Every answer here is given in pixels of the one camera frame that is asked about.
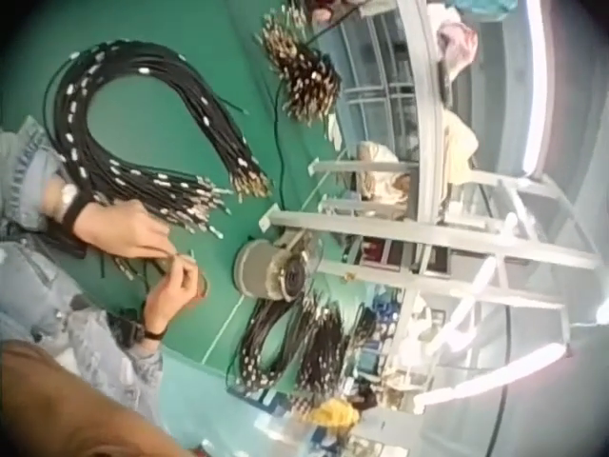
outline blue object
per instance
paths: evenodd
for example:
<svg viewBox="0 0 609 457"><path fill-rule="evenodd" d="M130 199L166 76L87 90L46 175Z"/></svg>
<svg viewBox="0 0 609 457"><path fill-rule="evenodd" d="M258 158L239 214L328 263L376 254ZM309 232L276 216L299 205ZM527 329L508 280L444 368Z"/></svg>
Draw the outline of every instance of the blue object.
<svg viewBox="0 0 609 457"><path fill-rule="evenodd" d="M518 6L518 0L448 0L454 7L479 22L500 22Z"/></svg>

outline hand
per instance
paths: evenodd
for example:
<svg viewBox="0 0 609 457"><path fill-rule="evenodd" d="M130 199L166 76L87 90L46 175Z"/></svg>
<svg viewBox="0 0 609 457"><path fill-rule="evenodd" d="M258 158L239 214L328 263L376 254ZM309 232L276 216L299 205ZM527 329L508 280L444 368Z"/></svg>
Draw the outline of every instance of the hand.
<svg viewBox="0 0 609 457"><path fill-rule="evenodd" d="M153 218L137 200L109 207L88 204L76 218L74 234L107 252L127 258L165 258L176 253L169 226Z"/></svg>
<svg viewBox="0 0 609 457"><path fill-rule="evenodd" d="M163 333L182 308L203 296L199 269L189 258L173 257L169 273L148 294L144 324L152 333Z"/></svg>

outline green workbench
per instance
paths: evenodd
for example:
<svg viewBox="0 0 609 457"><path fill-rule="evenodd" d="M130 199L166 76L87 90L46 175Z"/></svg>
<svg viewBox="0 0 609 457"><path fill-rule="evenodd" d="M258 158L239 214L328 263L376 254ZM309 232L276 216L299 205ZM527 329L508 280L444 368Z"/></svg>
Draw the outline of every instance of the green workbench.
<svg viewBox="0 0 609 457"><path fill-rule="evenodd" d="M74 51L117 38L152 41L181 52L220 96L248 111L248 115L235 110L232 114L263 169L278 182L280 161L273 138L273 97L278 79L253 35L263 14L279 5L279 0L51 2L32 17L3 61L0 71L6 127L18 129L29 114L41 119L46 84ZM215 151L179 98L161 83L140 77L112 83L95 100L89 120L93 134L119 156L196 172L228 187L226 171ZM286 156L286 206L316 210L321 196L334 194L338 187L330 178L316 189L318 178L308 176L307 166L316 157L326 160L337 153L324 138L321 124L303 127L282 114L280 132ZM244 299L232 284L233 261L248 236L261 236L258 221L273 203L273 199L247 199L242 204L229 200L233 215L217 213L212 217L225 235L223 240L206 233L173 231L180 251L194 250L210 289L199 307L175 320L166 344L217 373L226 371L252 308L252 301ZM329 237L326 241L325 256L337 260L340 250ZM100 306L132 307L145 296L141 285L129 282L110 262L106 262L102 279L97 255L85 261L61 256L60 262ZM361 295L354 292L355 285L337 278L320 278L318 284L333 290L347 309L358 301L354 293Z"/></svg>

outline green mat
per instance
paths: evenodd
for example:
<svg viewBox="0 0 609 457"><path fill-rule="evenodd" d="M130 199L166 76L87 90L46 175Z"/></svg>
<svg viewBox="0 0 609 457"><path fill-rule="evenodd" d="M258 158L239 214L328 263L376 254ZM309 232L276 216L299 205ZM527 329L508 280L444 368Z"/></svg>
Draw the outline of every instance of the green mat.
<svg viewBox="0 0 609 457"><path fill-rule="evenodd" d="M279 5L278 0L53 2L32 18L3 62L6 127L18 129L28 114L41 119L45 86L72 52L117 38L156 42L181 52L218 95L248 111L248 115L232 114L261 166L277 183L280 161L273 137L272 99L278 79L253 35L263 14ZM96 98L89 121L96 138L121 157L200 173L228 186L215 151L175 93L159 82L129 77L108 85ZM314 191L318 178L308 176L307 165L316 157L334 158L336 151L324 138L321 124L306 128L282 114L279 127L286 162L286 206L301 209L308 199L304 209L316 210L321 195L334 194L338 188L328 179ZM214 371L226 370L252 306L232 284L233 260L248 236L261 236L258 221L273 203L247 199L240 205L236 199L229 200L232 216L212 216L224 240L173 231L180 251L194 250L210 289L199 307L185 311L172 324L165 340L169 348ZM326 257L338 259L339 250L332 243L328 240ZM60 261L100 306L129 307L142 302L143 288L129 282L109 262L106 278L101 278L97 255L85 261L61 256ZM337 278L322 278L319 285L336 288L336 298L350 302L347 308L352 308L356 286Z"/></svg>

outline denim jacket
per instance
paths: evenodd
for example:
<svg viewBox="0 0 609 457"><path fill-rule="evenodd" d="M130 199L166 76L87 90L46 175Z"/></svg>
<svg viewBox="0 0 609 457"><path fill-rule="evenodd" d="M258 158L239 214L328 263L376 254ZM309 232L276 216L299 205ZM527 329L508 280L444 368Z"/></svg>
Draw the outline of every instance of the denim jacket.
<svg viewBox="0 0 609 457"><path fill-rule="evenodd" d="M33 342L53 356L73 349L85 381L159 425L161 352L122 351L104 311L73 305L84 302L82 291L42 253L36 235L6 231L9 223L45 229L44 189L59 172L58 154L33 119L17 134L0 132L0 341Z"/></svg>

